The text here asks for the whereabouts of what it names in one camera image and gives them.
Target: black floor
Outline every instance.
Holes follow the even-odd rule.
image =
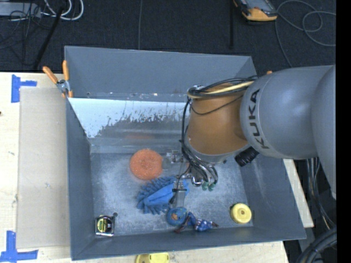
[[[45,8],[44,0],[10,1]],[[230,48],[230,0],[83,0],[82,17],[58,22],[38,66],[39,50],[55,19],[43,16],[11,21],[0,17],[0,71],[38,72],[46,65],[61,73],[65,45],[249,55],[258,75],[336,63],[336,0],[270,1],[279,12],[276,22],[250,25],[235,9],[234,46]],[[64,0],[48,2],[58,11]],[[76,14],[80,12],[78,0],[73,0],[73,8]],[[299,175],[304,183],[302,168]],[[334,213],[336,203],[329,206]],[[319,218],[313,216],[318,235]],[[294,262],[301,252],[298,243],[285,242],[285,247]],[[325,262],[336,262],[334,250],[325,255]]]

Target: orange sponge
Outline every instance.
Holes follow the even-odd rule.
[[[137,178],[151,180],[162,173],[162,156],[154,150],[141,149],[131,157],[129,167]]]

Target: gray bin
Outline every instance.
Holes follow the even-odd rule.
[[[186,90],[255,75],[250,57],[65,47],[65,59],[75,95],[66,101],[73,260],[305,238],[283,161],[262,155],[244,168],[233,157],[217,165],[212,192],[190,185],[186,208],[219,228],[176,234],[165,214],[136,208],[144,181],[129,172],[131,155],[180,150]],[[180,171],[174,164],[163,175]],[[245,225],[230,218],[237,202],[253,212]],[[115,235],[95,235],[95,218],[114,212]]]

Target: blue tape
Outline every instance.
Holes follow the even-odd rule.
[[[33,260],[38,257],[38,250],[17,252],[16,249],[16,233],[12,231],[6,232],[6,251],[1,252],[0,262],[16,263],[18,260]]]
[[[12,92],[11,92],[11,102],[19,102],[20,101],[20,87],[21,86],[28,87],[36,87],[37,81],[23,81],[21,82],[21,78],[12,74]]]

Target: blue scrub brush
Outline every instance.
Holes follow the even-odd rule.
[[[137,196],[138,209],[143,209],[144,213],[161,214],[169,209],[169,200],[173,197],[174,183],[178,179],[175,176],[156,178],[141,187]],[[183,188],[186,189],[185,195],[189,192],[187,181],[181,180]]]

